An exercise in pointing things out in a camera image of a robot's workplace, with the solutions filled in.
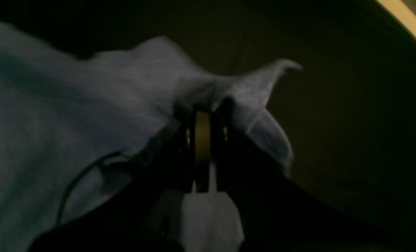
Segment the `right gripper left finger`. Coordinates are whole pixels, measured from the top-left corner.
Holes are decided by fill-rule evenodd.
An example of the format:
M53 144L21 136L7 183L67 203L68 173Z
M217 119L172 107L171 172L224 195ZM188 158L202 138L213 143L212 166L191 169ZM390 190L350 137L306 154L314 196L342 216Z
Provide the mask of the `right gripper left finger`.
M56 226L38 236L29 252L127 252L139 251L142 242L130 242L130 234L152 212L167 189L179 193L209 190L210 156L203 157L197 140L202 132L198 120L203 110L179 111L177 131L165 139L170 127L152 138L144 150L129 157L122 151L99 158L83 169L67 186L60 200ZM64 211L75 187L93 169L121 172L131 182L101 206L71 222L64 223Z

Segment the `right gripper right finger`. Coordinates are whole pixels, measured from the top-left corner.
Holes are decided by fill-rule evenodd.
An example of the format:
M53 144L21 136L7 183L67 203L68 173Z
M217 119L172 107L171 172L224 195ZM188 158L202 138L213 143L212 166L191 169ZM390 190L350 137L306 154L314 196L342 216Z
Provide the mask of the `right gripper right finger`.
M212 113L217 189L238 209L240 252L396 252L387 231L333 208L291 182L283 166L231 123L234 101Z

